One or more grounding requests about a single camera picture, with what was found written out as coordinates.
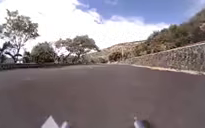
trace shrub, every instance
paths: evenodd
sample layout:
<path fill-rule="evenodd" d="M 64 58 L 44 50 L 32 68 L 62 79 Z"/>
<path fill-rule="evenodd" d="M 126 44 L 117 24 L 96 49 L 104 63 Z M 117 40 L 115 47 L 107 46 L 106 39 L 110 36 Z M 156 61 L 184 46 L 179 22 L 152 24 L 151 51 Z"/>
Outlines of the shrub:
<path fill-rule="evenodd" d="M 109 61 L 119 61 L 122 58 L 121 52 L 113 52 L 108 56 Z"/>

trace guardrail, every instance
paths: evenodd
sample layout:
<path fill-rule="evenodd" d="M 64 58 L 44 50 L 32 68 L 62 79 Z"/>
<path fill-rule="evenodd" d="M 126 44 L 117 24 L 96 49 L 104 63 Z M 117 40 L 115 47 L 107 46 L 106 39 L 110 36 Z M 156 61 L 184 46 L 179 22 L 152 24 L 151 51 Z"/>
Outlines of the guardrail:
<path fill-rule="evenodd" d="M 49 68 L 49 67 L 62 67 L 70 66 L 73 64 L 0 64 L 0 70 L 20 69 L 20 68 Z"/>

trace road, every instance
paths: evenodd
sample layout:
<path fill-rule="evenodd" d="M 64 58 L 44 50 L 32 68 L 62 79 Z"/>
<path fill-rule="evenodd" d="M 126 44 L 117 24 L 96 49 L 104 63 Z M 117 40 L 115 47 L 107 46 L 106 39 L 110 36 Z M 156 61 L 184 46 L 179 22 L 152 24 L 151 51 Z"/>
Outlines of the road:
<path fill-rule="evenodd" d="M 0 72 L 0 128 L 205 128 L 205 76 L 121 65 Z"/>

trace sky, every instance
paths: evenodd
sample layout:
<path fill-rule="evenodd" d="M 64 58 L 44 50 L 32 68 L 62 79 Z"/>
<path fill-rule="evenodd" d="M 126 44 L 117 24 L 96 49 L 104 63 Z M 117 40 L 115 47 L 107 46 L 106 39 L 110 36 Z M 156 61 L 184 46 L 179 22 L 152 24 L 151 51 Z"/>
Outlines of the sky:
<path fill-rule="evenodd" d="M 187 21 L 205 0 L 0 0 L 0 23 L 6 9 L 18 10 L 39 24 L 26 49 L 44 41 L 88 35 L 100 48 L 145 40 L 153 32 Z"/>

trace vegetation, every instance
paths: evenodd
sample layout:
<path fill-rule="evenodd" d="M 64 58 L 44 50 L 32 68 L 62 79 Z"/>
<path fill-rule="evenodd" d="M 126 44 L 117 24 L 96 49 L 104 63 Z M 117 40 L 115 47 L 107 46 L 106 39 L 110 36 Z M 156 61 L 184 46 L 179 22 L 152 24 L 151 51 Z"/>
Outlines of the vegetation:
<path fill-rule="evenodd" d="M 54 62 L 56 53 L 48 42 L 39 43 L 31 51 L 31 58 L 36 63 Z"/>
<path fill-rule="evenodd" d="M 113 52 L 108 56 L 110 62 L 119 61 L 122 58 L 121 52 Z"/>
<path fill-rule="evenodd" d="M 188 22 L 154 32 L 145 43 L 135 47 L 134 53 L 136 56 L 141 56 L 201 41 L 205 41 L 205 9 Z"/>
<path fill-rule="evenodd" d="M 12 58 L 17 63 L 26 43 L 38 36 L 38 24 L 33 23 L 30 17 L 20 15 L 18 11 L 7 10 L 6 23 L 0 25 L 0 38 L 4 41 L 0 42 L 0 63 L 4 63 L 7 58 Z M 144 43 L 131 45 L 134 49 L 130 46 L 119 46 L 119 50 L 109 52 L 106 57 L 90 58 L 88 54 L 91 51 L 100 50 L 92 38 L 84 35 L 56 41 L 55 47 L 64 53 L 60 56 L 56 54 L 51 42 L 44 42 L 37 44 L 31 53 L 25 51 L 22 59 L 24 63 L 106 63 L 108 60 L 120 61 L 201 41 L 205 41 L 205 9 L 188 22 L 156 31 Z"/>
<path fill-rule="evenodd" d="M 30 39 L 39 36 L 38 24 L 32 23 L 30 17 L 19 15 L 18 11 L 7 10 L 6 23 L 3 24 L 3 38 L 8 40 L 11 47 L 6 54 L 9 55 L 14 62 L 18 61 L 21 48 Z"/>
<path fill-rule="evenodd" d="M 93 50 L 99 51 L 95 41 L 92 38 L 89 38 L 87 35 L 76 36 L 74 39 L 60 39 L 55 42 L 55 46 L 58 49 L 65 48 L 65 50 L 68 52 L 68 54 L 63 58 L 63 61 L 65 61 L 70 55 L 73 55 L 73 63 L 84 59 L 84 55 Z"/>

